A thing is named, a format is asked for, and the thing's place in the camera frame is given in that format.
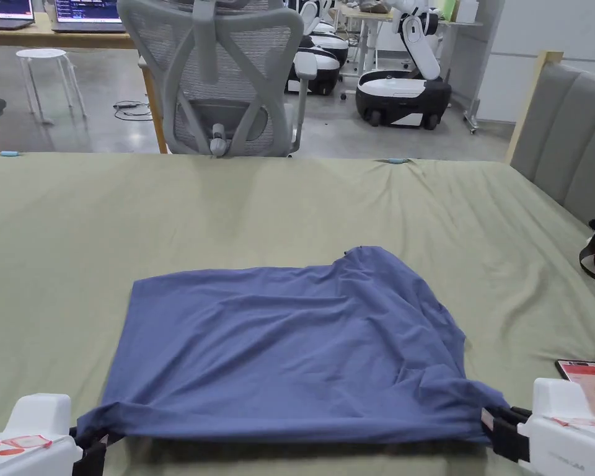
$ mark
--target chair leg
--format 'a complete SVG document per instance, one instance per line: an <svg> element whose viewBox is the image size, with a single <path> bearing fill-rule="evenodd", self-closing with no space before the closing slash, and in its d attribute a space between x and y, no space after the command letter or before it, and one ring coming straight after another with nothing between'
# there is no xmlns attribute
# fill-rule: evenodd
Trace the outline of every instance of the chair leg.
<svg viewBox="0 0 595 476"><path fill-rule="evenodd" d="M73 102L70 101L70 93L68 92L68 84L66 83L66 73L64 73L64 68L61 63L61 57L57 58L59 72L61 73L61 85L64 88L64 95L66 96L66 102L68 103L68 107L73 107Z"/></svg>
<svg viewBox="0 0 595 476"><path fill-rule="evenodd" d="M19 58L20 70L22 71L22 78L24 79L24 87L27 91L27 102L29 103L29 110L31 111L31 114L34 114L35 112L33 111L33 101L31 101L31 91L29 90L29 80L27 79L27 68L25 68L24 61L24 58Z"/></svg>
<svg viewBox="0 0 595 476"><path fill-rule="evenodd" d="M79 102L79 106L82 109L82 115L86 117L86 108L84 107L84 98L82 98L82 93L79 90L79 86L77 84L77 77L75 76L75 67L73 63L70 62L70 59L64 57L66 60L66 65L68 66L68 76L70 77L70 82L73 84L75 88L75 92L77 93L77 102Z"/></svg>
<svg viewBox="0 0 595 476"><path fill-rule="evenodd" d="M44 124L53 124L52 121L48 121L44 118L44 113L42 112L42 105L40 103L40 95L37 93L37 86L35 85L35 78L33 77L33 70L31 69L31 58L27 58L27 66L29 67L29 78L31 79L31 85L33 86L33 94L35 95L37 109L40 112L40 120Z"/></svg>

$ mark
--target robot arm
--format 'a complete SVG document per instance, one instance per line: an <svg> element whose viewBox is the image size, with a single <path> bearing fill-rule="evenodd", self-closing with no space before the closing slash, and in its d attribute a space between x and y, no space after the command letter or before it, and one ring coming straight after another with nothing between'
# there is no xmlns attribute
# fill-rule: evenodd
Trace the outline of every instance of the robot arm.
<svg viewBox="0 0 595 476"><path fill-rule="evenodd" d="M595 417L574 382L538 378L534 411L486 408L493 452L540 476L595 475Z"/></svg>
<svg viewBox="0 0 595 476"><path fill-rule="evenodd" d="M436 33L438 17L429 13L428 0L386 0L393 8L392 28L399 33L421 75L432 81L441 74L438 61L426 40Z"/></svg>
<svg viewBox="0 0 595 476"><path fill-rule="evenodd" d="M103 476L107 445L76 437L68 395L22 397L0 432L0 476Z"/></svg>

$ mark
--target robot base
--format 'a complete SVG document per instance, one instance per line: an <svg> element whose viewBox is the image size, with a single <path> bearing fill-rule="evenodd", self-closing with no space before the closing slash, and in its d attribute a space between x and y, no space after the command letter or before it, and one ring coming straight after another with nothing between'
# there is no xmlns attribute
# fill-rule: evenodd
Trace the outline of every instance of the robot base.
<svg viewBox="0 0 595 476"><path fill-rule="evenodd" d="M371 71L357 83L357 112L371 126L423 126L434 130L452 96L440 79L411 79L406 71Z"/></svg>
<svg viewBox="0 0 595 476"><path fill-rule="evenodd" d="M310 35L313 43L321 49L335 55L340 64L346 64L348 59L348 42L334 33L313 31Z"/></svg>
<svg viewBox="0 0 595 476"><path fill-rule="evenodd" d="M309 93L328 96L332 93L340 77L340 63L327 51L317 48L298 48L298 51L306 51L315 54L317 60L317 77L308 82ZM291 66L289 78L284 87L289 93L299 92L299 79L295 67Z"/></svg>

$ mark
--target label sticker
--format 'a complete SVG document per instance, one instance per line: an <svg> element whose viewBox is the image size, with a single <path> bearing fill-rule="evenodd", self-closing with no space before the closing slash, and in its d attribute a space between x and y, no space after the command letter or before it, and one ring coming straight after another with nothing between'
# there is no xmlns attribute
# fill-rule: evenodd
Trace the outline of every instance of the label sticker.
<svg viewBox="0 0 595 476"><path fill-rule="evenodd" d="M52 442L45 439L41 434L28 434L26 436L3 440L3 444L14 446L16 448L36 448L38 446L48 446Z"/></svg>
<svg viewBox="0 0 595 476"><path fill-rule="evenodd" d="M480 419L487 428L493 431L493 417L491 416L491 413L489 413L483 408L480 413Z"/></svg>
<svg viewBox="0 0 595 476"><path fill-rule="evenodd" d="M549 418L549 420L552 420L562 426L595 426L595 420L589 420L587 418L566 418L564 420L559 418Z"/></svg>

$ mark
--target red sticker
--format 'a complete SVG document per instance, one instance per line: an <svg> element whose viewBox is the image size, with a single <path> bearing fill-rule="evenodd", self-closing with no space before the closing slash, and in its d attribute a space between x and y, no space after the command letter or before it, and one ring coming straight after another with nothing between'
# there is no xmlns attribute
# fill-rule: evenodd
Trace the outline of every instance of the red sticker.
<svg viewBox="0 0 595 476"><path fill-rule="evenodd" d="M13 456L14 454L24 453L24 448L1 449L0 456Z"/></svg>
<svg viewBox="0 0 595 476"><path fill-rule="evenodd" d="M16 448L36 448L38 446L49 446L52 441L45 439L41 434L28 434L26 436L3 440L3 444L15 446Z"/></svg>

